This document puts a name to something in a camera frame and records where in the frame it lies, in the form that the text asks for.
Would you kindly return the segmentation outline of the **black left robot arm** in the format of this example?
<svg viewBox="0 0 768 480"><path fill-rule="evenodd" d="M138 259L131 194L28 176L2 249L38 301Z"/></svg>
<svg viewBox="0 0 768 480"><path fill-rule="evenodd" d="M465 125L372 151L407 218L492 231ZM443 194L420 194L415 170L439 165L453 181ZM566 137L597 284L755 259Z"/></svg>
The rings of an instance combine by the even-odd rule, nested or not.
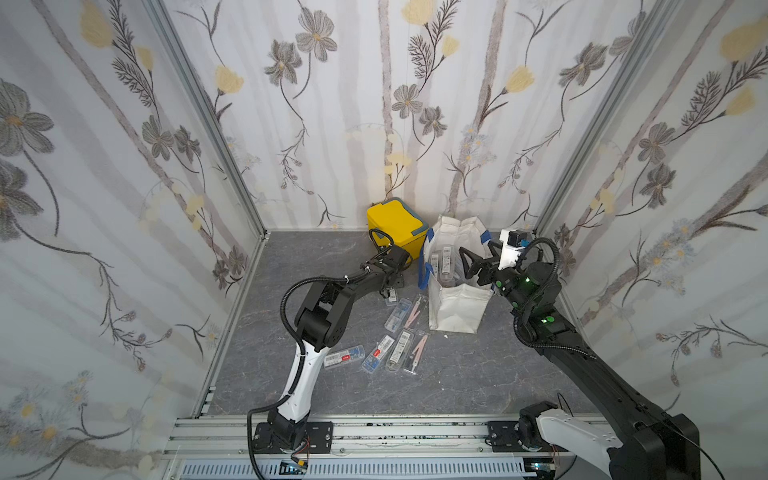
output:
<svg viewBox="0 0 768 480"><path fill-rule="evenodd" d="M296 344L289 379L279 400L253 408L246 415L248 424L256 414L267 415L271 446L288 451L304 446L311 399L323 362L344 335L355 302L368 294L399 287L412 262L402 247L379 247L356 273L308 277L288 288L279 314Z"/></svg>

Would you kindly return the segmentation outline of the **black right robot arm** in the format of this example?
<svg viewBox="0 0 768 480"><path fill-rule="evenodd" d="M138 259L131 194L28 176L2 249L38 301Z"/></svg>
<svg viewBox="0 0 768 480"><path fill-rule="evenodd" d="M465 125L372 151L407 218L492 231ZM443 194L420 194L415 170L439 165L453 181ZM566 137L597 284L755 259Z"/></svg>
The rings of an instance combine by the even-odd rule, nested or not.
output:
<svg viewBox="0 0 768 480"><path fill-rule="evenodd" d="M460 248L467 279L491 286L507 300L513 331L523 345L557 366L596 406L611 427L602 432L578 422L549 401L521 410L518 443L529 451L557 446L613 479L699 479L699 430L685 415L669 415L619 376L586 343L555 301L560 255L547 238L532 240L510 266L503 244L492 242L483 258Z"/></svg>

